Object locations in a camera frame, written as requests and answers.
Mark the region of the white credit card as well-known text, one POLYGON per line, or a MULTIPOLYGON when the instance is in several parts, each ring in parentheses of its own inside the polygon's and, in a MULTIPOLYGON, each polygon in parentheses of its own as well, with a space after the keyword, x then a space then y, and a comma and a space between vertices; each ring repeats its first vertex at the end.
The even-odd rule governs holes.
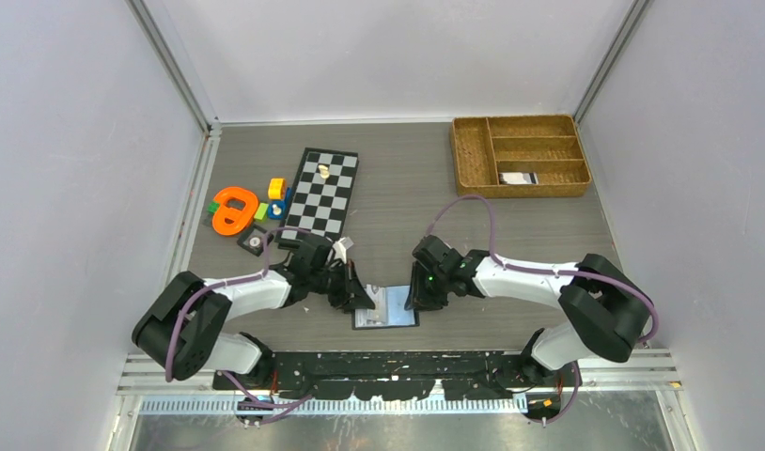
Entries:
POLYGON ((382 327, 387 322, 387 312, 382 308, 357 309, 353 320, 356 328, 382 327))
POLYGON ((387 299, 386 299, 386 288, 381 288, 378 286, 373 286, 371 284, 367 284, 366 286, 366 292, 370 300, 374 303, 374 308, 382 308, 387 312, 387 321, 388 321, 388 310, 387 310, 387 299))

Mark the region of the black leather card holder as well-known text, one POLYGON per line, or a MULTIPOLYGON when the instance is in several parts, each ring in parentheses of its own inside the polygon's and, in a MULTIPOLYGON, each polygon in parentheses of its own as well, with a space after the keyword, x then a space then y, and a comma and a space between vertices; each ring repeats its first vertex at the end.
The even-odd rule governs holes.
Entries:
POLYGON ((366 285, 366 292, 374 309, 358 309, 352 314, 353 330, 377 330, 419 326, 418 313, 405 308, 410 287, 377 287, 366 285))

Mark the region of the woven wicker tray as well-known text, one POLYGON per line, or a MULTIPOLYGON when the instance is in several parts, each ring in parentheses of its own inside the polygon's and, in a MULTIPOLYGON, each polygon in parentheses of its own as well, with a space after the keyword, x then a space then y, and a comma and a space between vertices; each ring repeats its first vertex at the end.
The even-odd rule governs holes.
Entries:
POLYGON ((449 132, 456 190, 488 198, 577 197, 591 174, 568 115, 456 117, 449 132), (535 185, 503 185, 500 172, 536 173, 535 185))

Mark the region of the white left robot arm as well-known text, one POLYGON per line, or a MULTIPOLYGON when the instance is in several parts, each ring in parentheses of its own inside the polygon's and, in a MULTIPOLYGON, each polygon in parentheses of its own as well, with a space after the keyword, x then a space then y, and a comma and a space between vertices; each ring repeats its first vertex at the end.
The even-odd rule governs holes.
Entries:
POLYGON ((284 261, 246 276, 178 273, 134 326, 132 342, 164 369, 167 381, 214 370, 259 389, 271 380, 272 350, 249 333, 225 333, 225 323, 292 306, 310 294, 325 296, 343 312, 375 306, 344 243, 308 235, 284 261))

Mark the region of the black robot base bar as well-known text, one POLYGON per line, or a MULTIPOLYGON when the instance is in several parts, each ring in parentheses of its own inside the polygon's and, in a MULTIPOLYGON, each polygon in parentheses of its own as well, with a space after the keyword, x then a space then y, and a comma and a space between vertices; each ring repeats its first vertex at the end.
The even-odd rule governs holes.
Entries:
POLYGON ((575 377, 566 366, 532 378, 517 352, 349 351, 278 352, 263 357, 249 374, 216 375, 216 390, 242 386, 284 401, 311 396, 317 400, 422 400, 441 389, 447 400, 505 399, 529 389, 555 395, 571 388, 575 377))

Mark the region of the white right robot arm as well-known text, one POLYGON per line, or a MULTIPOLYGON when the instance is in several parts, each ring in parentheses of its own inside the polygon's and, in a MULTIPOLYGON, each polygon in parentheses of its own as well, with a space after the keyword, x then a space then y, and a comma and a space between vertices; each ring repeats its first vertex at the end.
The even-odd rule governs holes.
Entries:
POLYGON ((413 257, 410 309, 440 310, 454 294, 512 298, 564 313, 564 323, 533 333, 516 360, 520 375, 533 385, 546 384, 559 369, 592 355, 627 362, 653 322, 652 301, 600 255, 562 264, 524 262, 478 249, 462 255, 428 235, 413 257))

